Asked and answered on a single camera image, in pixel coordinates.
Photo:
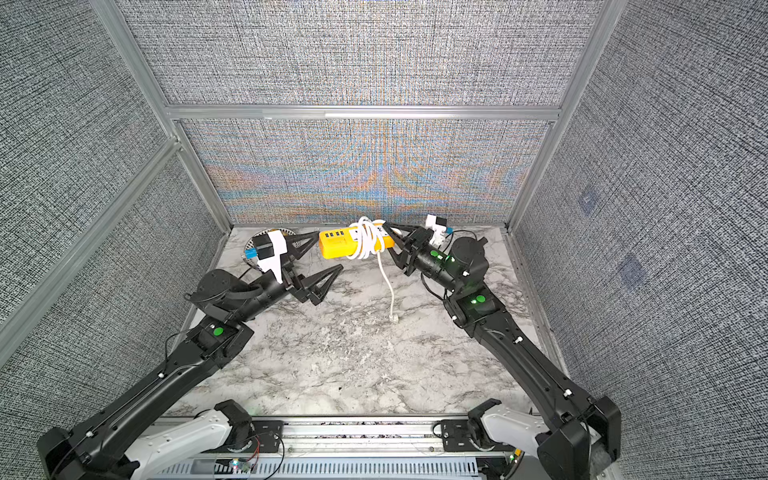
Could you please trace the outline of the orange power strip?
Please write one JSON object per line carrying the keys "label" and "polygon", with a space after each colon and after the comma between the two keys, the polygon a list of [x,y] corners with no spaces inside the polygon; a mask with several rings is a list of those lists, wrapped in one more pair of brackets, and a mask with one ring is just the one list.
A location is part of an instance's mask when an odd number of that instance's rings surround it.
{"label": "orange power strip", "polygon": [[349,257],[357,251],[360,235],[356,228],[327,230],[319,234],[319,248],[325,259]]}

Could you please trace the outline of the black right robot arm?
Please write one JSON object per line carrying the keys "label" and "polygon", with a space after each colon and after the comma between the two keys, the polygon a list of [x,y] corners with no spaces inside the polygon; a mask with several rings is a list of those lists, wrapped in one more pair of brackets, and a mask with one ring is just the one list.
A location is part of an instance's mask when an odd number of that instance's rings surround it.
{"label": "black right robot arm", "polygon": [[621,412],[595,398],[561,371],[523,332],[485,281],[485,238],[457,239],[446,252],[421,226],[385,223],[390,255],[406,275],[419,272],[442,286],[443,305],[456,326],[486,348],[536,407],[525,414],[489,399],[467,414],[468,441],[478,451],[510,450],[503,478],[521,460],[539,460],[552,479],[594,479],[621,453]]}

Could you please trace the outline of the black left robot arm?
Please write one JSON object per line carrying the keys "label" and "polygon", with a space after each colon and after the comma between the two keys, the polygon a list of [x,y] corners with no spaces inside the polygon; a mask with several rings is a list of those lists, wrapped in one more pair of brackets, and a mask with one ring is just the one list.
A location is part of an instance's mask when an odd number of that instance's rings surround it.
{"label": "black left robot arm", "polygon": [[234,360],[250,341],[248,323],[287,295],[320,304],[343,267],[305,276],[295,261],[324,234],[253,237],[245,251],[260,276],[251,282],[222,269],[207,272],[186,299],[204,316],[174,350],[117,400],[70,429],[43,434],[37,449],[49,479],[148,479],[197,453],[254,441],[252,417],[226,400],[202,417],[147,435],[146,430],[187,392]]}

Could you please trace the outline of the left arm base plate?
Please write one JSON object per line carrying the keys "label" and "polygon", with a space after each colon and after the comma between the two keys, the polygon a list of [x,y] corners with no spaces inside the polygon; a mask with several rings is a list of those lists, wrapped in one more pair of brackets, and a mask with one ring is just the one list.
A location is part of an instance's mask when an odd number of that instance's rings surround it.
{"label": "left arm base plate", "polygon": [[224,400],[195,415],[205,420],[206,443],[203,453],[277,453],[285,422],[259,419],[232,399]]}

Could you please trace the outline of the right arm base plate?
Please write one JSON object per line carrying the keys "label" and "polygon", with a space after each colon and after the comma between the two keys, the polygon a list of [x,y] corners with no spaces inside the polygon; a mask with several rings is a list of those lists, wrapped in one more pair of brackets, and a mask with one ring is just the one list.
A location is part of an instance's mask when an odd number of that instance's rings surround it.
{"label": "right arm base plate", "polygon": [[432,433],[442,441],[446,452],[513,451],[514,446],[492,440],[482,424],[481,417],[492,407],[501,405],[491,398],[469,411],[465,419],[442,419],[432,425]]}

